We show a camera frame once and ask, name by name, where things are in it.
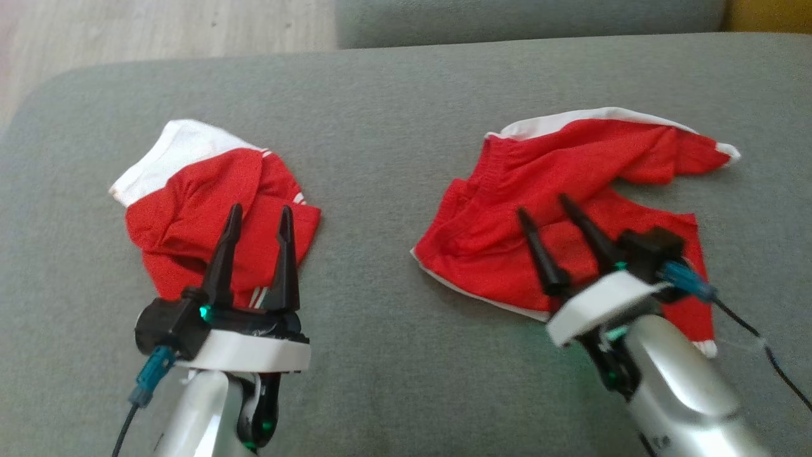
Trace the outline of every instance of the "red and white clothing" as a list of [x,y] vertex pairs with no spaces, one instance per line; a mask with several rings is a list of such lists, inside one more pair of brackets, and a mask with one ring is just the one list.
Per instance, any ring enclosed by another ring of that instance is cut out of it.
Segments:
[[236,307],[255,307],[274,276],[284,205],[293,210],[296,259],[313,240],[321,210],[306,204],[278,155],[196,120],[173,120],[110,188],[126,208],[130,239],[161,298],[200,285],[234,203],[243,207],[231,288]]
[[[555,259],[576,285],[584,284],[597,276],[597,267],[559,204],[558,195],[566,193],[611,237],[655,225],[677,233],[686,241],[685,258],[705,276],[693,215],[642,207],[610,184],[620,178],[664,185],[675,175],[710,172],[739,157],[735,147],[684,125],[623,108],[522,120],[486,135],[473,173],[451,183],[412,254],[444,285],[546,321],[549,299],[538,284],[516,209],[528,210]],[[703,353],[715,355],[707,304],[685,298],[664,312]]]

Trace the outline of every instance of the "gray upholstered ottoman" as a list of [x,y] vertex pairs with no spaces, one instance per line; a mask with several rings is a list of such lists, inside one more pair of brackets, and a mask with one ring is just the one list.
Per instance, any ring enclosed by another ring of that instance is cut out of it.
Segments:
[[[698,215],[711,280],[812,391],[812,38],[699,34],[135,63],[62,75],[0,145],[0,454],[106,455],[144,359],[154,291],[106,191],[170,119],[282,155],[323,210],[301,268],[308,372],[284,377],[263,455],[644,455],[578,348],[454,293],[408,250],[482,135],[620,106],[738,146],[734,168],[623,191]],[[717,314],[716,363],[776,455],[812,454],[812,416]],[[123,455],[147,455],[176,370]]]

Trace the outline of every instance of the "green led light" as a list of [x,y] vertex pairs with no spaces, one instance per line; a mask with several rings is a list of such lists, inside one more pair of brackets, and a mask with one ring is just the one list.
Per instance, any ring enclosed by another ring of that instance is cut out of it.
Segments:
[[203,305],[201,307],[201,317],[206,322],[208,322],[209,319],[211,319],[211,305]]

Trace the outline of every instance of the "wooden floor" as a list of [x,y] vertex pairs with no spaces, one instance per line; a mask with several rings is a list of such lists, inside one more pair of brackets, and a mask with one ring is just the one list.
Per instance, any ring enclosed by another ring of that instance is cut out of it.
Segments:
[[333,0],[0,0],[0,131],[72,68],[333,50],[333,11]]

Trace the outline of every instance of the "black cable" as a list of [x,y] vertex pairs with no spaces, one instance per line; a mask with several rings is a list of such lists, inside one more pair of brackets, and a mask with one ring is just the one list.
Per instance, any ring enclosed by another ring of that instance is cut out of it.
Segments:
[[132,407],[130,408],[130,412],[127,413],[127,419],[124,420],[124,425],[121,426],[121,432],[119,432],[119,440],[115,442],[115,447],[113,448],[113,457],[119,457],[119,452],[121,452],[121,445],[124,444],[124,437],[127,435],[127,430],[129,430],[130,428],[132,418],[136,416],[136,411],[138,411],[138,405],[133,403]]
[[719,309],[724,311],[724,314],[727,314],[728,316],[730,316],[730,318],[735,320],[737,324],[744,327],[745,330],[752,333],[756,338],[758,338],[758,339],[760,339],[762,341],[762,344],[764,345],[764,352],[767,354],[767,359],[770,360],[770,365],[772,365],[772,369],[774,369],[775,372],[778,373],[778,376],[781,378],[781,380],[784,381],[784,383],[786,383],[786,385],[788,385],[789,388],[793,390],[795,395],[797,395],[798,398],[801,399],[801,401],[804,403],[804,405],[810,411],[812,411],[812,403],[806,397],[806,395],[804,395],[804,393],[801,392],[800,389],[798,389],[798,387],[795,385],[795,383],[790,381],[789,377],[787,376],[787,373],[785,373],[784,370],[782,370],[781,367],[778,365],[778,360],[775,359],[775,355],[772,353],[772,349],[767,345],[767,341],[764,340],[764,338],[762,338],[761,333],[759,333],[758,330],[755,329],[755,327],[753,327],[752,325],[745,322],[744,319],[737,316],[735,312],[733,312],[730,308],[728,308],[727,305],[725,305],[722,302],[722,300],[719,300],[718,298],[714,298],[713,302],[716,303],[716,306],[719,307]]

